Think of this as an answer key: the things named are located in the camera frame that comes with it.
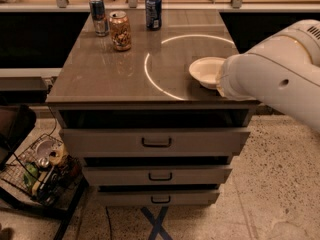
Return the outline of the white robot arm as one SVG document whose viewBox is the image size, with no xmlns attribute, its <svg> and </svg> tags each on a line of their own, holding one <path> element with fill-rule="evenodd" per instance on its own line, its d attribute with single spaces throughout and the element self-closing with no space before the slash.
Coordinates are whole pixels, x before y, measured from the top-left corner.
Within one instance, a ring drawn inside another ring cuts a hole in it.
<svg viewBox="0 0 320 240">
<path fill-rule="evenodd" d="M 320 131 L 320 22 L 301 20 L 223 63 L 221 96 L 258 100 Z"/>
</svg>

